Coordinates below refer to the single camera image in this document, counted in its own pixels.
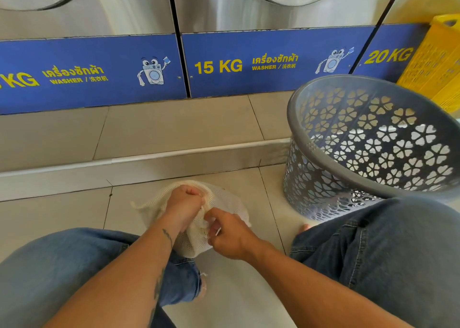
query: tattoo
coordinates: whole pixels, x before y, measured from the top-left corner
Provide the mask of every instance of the tattoo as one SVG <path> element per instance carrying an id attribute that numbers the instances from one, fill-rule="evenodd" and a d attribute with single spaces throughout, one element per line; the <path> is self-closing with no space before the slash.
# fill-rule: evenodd
<path id="1" fill-rule="evenodd" d="M 155 315 L 156 304 L 158 303 L 158 298 L 160 297 L 161 284 L 163 283 L 163 276 L 165 275 L 165 268 L 161 270 L 160 276 L 156 279 L 155 290 L 153 294 L 153 299 L 155 300 L 155 306 L 150 313 L 150 322 L 148 327 L 152 325 L 153 316 Z"/>
<path id="2" fill-rule="evenodd" d="M 163 233 L 164 233 L 165 236 L 169 239 L 169 242 L 171 243 L 171 249 L 172 249 L 172 247 L 173 247 L 173 246 L 172 246 L 172 245 L 173 245 L 172 243 L 173 243 L 173 242 L 172 242 L 171 236 L 169 235 L 169 233 L 168 233 L 165 229 L 163 229 Z"/>

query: yellow laundry basket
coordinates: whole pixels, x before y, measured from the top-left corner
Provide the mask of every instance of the yellow laundry basket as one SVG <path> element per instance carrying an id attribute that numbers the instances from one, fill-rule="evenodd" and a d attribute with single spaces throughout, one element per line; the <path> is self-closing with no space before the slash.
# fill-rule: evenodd
<path id="1" fill-rule="evenodd" d="M 447 112 L 460 108 L 460 14 L 433 18 L 397 83 L 433 100 Z"/>

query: white mesh laundry bag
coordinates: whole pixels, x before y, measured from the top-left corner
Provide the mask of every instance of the white mesh laundry bag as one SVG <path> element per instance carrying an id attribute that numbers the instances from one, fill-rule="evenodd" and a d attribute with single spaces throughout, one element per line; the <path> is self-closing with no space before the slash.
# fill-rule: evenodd
<path id="1" fill-rule="evenodd" d="M 153 221 L 164 214 L 171 192 L 180 185 L 190 185 L 198 188 L 203 192 L 205 203 L 198 212 L 198 215 L 193 219 L 193 222 L 187 227 L 187 230 L 179 233 L 176 238 L 173 249 L 177 254 L 185 258 L 195 258 L 198 254 L 212 248 L 207 242 L 210 225 L 203 218 L 206 212 L 213 207 L 229 213 L 238 214 L 247 226 L 251 226 L 247 209 L 237 196 L 219 186 L 193 180 L 184 180 L 167 186 L 158 192 L 152 200 L 141 207 L 136 207 L 134 203 L 131 203 L 139 211 L 146 227 L 149 227 Z"/>

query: hand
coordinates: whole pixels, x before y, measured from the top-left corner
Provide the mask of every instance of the hand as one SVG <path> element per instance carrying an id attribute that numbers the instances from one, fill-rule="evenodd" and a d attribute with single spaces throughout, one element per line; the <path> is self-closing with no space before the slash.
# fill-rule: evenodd
<path id="1" fill-rule="evenodd" d="M 181 185 L 171 192 L 163 215 L 180 232 L 184 232 L 204 204 L 203 192 L 196 187 Z"/>
<path id="2" fill-rule="evenodd" d="M 248 261 L 254 248 L 264 242 L 237 214 L 212 208 L 204 219 L 212 224 L 209 229 L 209 244 L 226 258 Z"/>

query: blue jeans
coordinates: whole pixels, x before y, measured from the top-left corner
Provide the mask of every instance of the blue jeans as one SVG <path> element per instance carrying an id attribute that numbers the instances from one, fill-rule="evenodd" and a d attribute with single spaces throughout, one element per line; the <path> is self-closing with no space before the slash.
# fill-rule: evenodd
<path id="1" fill-rule="evenodd" d="M 0 327 L 41 327 L 138 236 L 71 229 L 35 240 L 0 264 Z M 460 327 L 460 214 L 440 203 L 387 199 L 299 234 L 290 256 L 415 327 Z M 190 259 L 172 254 L 152 327 L 174 327 L 160 306 L 200 290 Z"/>

